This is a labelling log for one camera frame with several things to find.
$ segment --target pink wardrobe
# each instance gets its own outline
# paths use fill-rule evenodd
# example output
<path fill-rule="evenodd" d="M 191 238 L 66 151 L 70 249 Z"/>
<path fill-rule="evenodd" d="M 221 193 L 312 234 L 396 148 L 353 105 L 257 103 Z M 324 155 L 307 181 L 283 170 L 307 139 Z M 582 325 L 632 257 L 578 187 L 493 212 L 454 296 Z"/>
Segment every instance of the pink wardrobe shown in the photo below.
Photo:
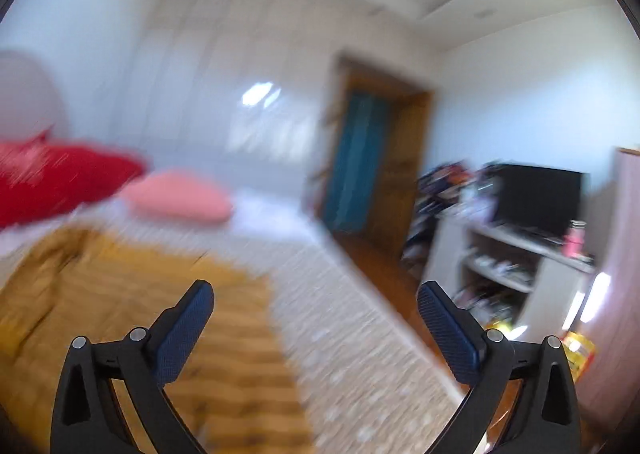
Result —
<path fill-rule="evenodd" d="M 640 151 L 619 149 L 616 206 L 601 272 L 604 302 L 578 329 L 596 344 L 593 364 L 576 384 L 587 415 L 614 430 L 640 412 Z"/>

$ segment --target pink pillow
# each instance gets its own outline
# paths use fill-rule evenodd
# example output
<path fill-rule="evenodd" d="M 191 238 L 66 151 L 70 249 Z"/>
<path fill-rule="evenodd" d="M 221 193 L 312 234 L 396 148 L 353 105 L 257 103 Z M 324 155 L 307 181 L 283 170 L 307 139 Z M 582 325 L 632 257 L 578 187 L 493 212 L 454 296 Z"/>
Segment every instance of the pink pillow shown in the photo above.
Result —
<path fill-rule="evenodd" d="M 225 222 L 233 212 L 225 190 L 212 181 L 182 171 L 164 171 L 134 180 L 119 196 L 142 213 L 205 223 Z"/>

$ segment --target black tv screen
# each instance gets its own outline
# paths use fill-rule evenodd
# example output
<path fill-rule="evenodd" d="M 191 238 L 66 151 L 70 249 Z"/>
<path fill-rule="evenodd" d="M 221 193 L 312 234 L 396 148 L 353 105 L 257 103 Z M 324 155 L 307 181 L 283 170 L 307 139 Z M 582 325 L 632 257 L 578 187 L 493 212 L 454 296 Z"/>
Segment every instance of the black tv screen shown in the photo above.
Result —
<path fill-rule="evenodd" d="M 561 238 L 571 220 L 580 218 L 584 173 L 504 164 L 497 176 L 500 180 L 494 222 Z"/>

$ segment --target mustard bedspread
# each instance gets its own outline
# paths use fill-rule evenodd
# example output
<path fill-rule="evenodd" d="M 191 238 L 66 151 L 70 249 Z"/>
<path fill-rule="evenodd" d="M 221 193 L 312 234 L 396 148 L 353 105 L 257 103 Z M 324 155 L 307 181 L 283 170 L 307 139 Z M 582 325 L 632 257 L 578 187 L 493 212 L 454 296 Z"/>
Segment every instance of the mustard bedspread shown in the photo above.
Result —
<path fill-rule="evenodd" d="M 268 280 L 209 256 L 128 245 L 80 227 L 34 246 L 0 291 L 0 404 L 18 429 L 49 449 L 50 419 L 71 340 L 119 340 L 149 326 L 195 279 L 216 307 L 180 378 L 166 392 L 208 450 L 307 454 L 312 431 L 271 326 Z M 116 385 L 138 447 L 154 452 L 124 384 Z"/>

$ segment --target pink bottle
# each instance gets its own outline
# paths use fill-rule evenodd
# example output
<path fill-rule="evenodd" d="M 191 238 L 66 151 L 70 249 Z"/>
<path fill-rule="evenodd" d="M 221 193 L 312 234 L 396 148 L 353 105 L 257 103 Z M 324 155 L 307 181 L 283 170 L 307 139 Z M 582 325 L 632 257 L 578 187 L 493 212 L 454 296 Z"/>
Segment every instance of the pink bottle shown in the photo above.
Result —
<path fill-rule="evenodd" d="M 571 220 L 571 226 L 564 236 L 563 256 L 576 257 L 580 254 L 584 243 L 584 227 L 584 221 Z"/>

